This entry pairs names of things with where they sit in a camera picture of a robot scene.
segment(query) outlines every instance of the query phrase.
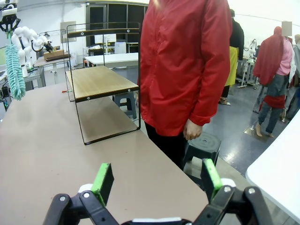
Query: gray floor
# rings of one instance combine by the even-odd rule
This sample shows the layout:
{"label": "gray floor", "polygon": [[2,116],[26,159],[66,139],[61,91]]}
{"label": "gray floor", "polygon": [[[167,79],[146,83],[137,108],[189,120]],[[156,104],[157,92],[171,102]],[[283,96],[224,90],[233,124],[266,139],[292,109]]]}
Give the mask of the gray floor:
{"label": "gray floor", "polygon": [[[137,68],[116,70],[116,72],[134,83],[137,81]],[[58,82],[66,82],[63,68],[58,69],[58,74]],[[54,85],[54,77],[53,74],[50,74],[50,71],[45,72],[45,80],[47,86]],[[257,114],[252,112],[252,108],[258,95],[258,90],[254,90],[251,87],[243,89],[233,87],[231,93],[233,95],[228,97],[231,106],[219,105],[217,114],[212,118],[210,124],[204,126],[204,131],[216,135],[222,141],[217,162],[217,170],[220,177],[230,178],[234,180],[239,189],[244,189],[249,186],[244,178],[248,166],[267,149],[274,139],[269,138],[267,142],[262,142],[243,132],[257,120]],[[278,121],[274,135],[278,136],[285,127],[286,124]],[[143,121],[141,130],[147,134]],[[197,158],[194,158],[185,167],[185,172],[194,176],[200,176],[200,171],[201,161]],[[275,225],[297,224],[268,199],[265,199],[265,201]],[[222,221],[222,225],[237,224],[240,223],[234,215],[226,215]]]}

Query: screw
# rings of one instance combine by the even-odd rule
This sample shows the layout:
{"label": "screw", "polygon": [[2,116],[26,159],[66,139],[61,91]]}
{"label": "screw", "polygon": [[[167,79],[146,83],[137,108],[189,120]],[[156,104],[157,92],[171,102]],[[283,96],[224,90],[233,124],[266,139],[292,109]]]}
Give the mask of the screw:
{"label": "screw", "polygon": [[254,188],[250,188],[250,189],[248,190],[248,192],[249,192],[249,194],[254,194],[254,193],[255,193],[255,189],[254,189]]}
{"label": "screw", "polygon": [[230,188],[230,187],[225,187],[225,188],[224,188],[224,191],[225,191],[225,192],[230,192],[230,191],[231,191],[231,188]]}

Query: hand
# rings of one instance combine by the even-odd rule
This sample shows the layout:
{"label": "hand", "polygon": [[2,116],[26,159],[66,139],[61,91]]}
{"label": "hand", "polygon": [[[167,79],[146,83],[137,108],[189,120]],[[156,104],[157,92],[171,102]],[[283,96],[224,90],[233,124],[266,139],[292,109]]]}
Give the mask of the hand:
{"label": "hand", "polygon": [[185,137],[185,139],[187,141],[193,140],[195,138],[200,137],[201,133],[202,133],[202,126],[194,124],[192,121],[188,119],[183,128],[183,136]]}

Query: fluffy cleaning brush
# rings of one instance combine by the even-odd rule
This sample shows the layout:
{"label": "fluffy cleaning brush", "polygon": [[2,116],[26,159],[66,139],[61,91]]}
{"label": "fluffy cleaning brush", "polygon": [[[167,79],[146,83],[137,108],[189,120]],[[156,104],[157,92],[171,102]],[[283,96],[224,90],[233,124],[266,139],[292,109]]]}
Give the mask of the fluffy cleaning brush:
{"label": "fluffy cleaning brush", "polygon": [[11,44],[10,36],[9,42],[10,45],[7,45],[5,50],[7,78],[12,97],[20,101],[26,92],[25,82],[19,62],[18,50],[14,44]]}

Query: yellow apron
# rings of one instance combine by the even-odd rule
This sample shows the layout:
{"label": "yellow apron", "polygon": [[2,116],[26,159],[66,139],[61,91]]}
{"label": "yellow apron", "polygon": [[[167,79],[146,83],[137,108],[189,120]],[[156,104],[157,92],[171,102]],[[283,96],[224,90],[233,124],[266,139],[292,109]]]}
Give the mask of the yellow apron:
{"label": "yellow apron", "polygon": [[230,74],[225,86],[232,86],[235,84],[236,70],[238,68],[238,54],[238,48],[230,47]]}

